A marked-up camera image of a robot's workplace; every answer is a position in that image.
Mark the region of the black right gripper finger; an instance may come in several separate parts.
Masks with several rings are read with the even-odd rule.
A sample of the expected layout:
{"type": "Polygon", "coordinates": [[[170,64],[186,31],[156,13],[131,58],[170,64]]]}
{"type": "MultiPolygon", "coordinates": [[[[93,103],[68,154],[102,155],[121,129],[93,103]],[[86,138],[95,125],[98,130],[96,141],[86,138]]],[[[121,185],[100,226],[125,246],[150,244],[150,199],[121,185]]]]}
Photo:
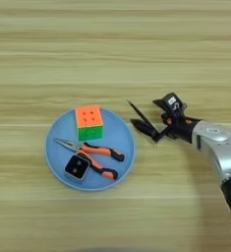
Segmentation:
{"type": "Polygon", "coordinates": [[[158,132],[154,127],[149,126],[141,119],[132,119],[131,122],[137,130],[151,137],[155,143],[159,142],[164,136],[169,133],[168,127],[166,127],[163,131],[158,132]]]}
{"type": "Polygon", "coordinates": [[[155,105],[157,105],[159,108],[161,108],[163,111],[167,111],[168,110],[168,106],[166,104],[166,99],[164,97],[160,98],[160,99],[155,99],[153,101],[153,103],[155,105]]]}

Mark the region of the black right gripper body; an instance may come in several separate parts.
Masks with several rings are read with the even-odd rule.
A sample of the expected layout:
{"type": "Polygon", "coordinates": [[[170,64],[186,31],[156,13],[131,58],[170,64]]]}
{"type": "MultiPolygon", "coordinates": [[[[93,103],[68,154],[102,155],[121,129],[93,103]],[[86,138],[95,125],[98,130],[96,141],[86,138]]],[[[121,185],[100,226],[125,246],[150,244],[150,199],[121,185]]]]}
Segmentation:
{"type": "Polygon", "coordinates": [[[188,143],[192,142],[192,133],[195,126],[200,122],[199,119],[187,116],[174,118],[166,112],[161,114],[162,121],[169,127],[166,136],[171,139],[182,139],[188,143]]]}

